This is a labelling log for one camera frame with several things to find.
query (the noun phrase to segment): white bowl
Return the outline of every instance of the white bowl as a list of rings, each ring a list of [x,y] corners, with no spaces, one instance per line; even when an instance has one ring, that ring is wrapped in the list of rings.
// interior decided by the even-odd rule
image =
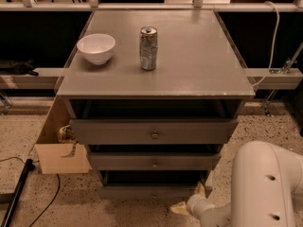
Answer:
[[[91,34],[77,42],[77,49],[87,61],[101,65],[113,57],[115,44],[108,34]]]

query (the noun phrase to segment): drawer knob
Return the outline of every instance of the drawer knob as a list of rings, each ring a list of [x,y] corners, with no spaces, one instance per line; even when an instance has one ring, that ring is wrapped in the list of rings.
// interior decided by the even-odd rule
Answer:
[[[151,138],[156,140],[159,138],[159,133],[157,131],[153,131],[152,134],[151,134]]]
[[[157,162],[153,162],[153,163],[152,163],[152,167],[153,167],[153,168],[157,168],[157,167],[158,167],[158,163],[157,163]]]

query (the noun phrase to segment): soda can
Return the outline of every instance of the soda can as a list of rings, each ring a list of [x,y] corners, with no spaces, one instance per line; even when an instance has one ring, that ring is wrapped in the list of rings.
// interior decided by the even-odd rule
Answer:
[[[153,26],[143,26],[140,31],[140,62],[144,70],[155,69],[158,53],[158,32]]]

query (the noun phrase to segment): black cable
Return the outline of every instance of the black cable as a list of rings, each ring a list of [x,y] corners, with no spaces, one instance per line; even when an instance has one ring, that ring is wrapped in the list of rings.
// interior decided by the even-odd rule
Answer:
[[[58,188],[57,188],[57,192],[54,196],[54,198],[52,199],[52,201],[49,203],[49,205],[44,209],[43,212],[41,212],[41,214],[29,225],[29,227],[33,226],[34,223],[39,219],[39,217],[47,210],[47,208],[53,203],[53,201],[56,199],[58,193],[59,193],[59,190],[60,190],[60,177],[59,177],[59,174],[57,174],[57,178],[58,178]]]
[[[0,163],[11,160],[11,159],[17,159],[17,160],[21,161],[23,164],[25,164],[25,162],[20,157],[17,157],[17,156],[12,156],[12,157],[9,157],[7,159],[0,160]]]

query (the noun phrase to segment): speckled floor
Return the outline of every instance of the speckled floor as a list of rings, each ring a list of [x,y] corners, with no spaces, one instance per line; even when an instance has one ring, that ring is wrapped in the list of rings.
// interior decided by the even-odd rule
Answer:
[[[272,117],[266,117],[258,101],[247,103],[239,117],[229,143],[223,147],[222,159],[211,174],[213,192],[209,199],[218,206],[230,200],[233,158],[244,143],[261,140],[303,154],[303,137],[295,122],[295,114],[284,103],[271,104]],[[45,121],[45,114],[18,114],[12,111],[0,116],[0,160],[11,156],[38,159],[33,145]],[[15,159],[0,162],[0,192],[10,192],[18,181],[23,164]],[[179,200],[108,201],[98,196],[98,177],[90,174],[60,175],[57,198],[33,226],[149,226],[198,227],[192,217],[172,214],[169,207]],[[56,193],[56,175],[42,175],[38,167],[29,173],[23,194],[10,226],[24,227],[45,209]],[[0,219],[6,213],[0,204]],[[303,214],[295,213],[296,226],[303,226]]]

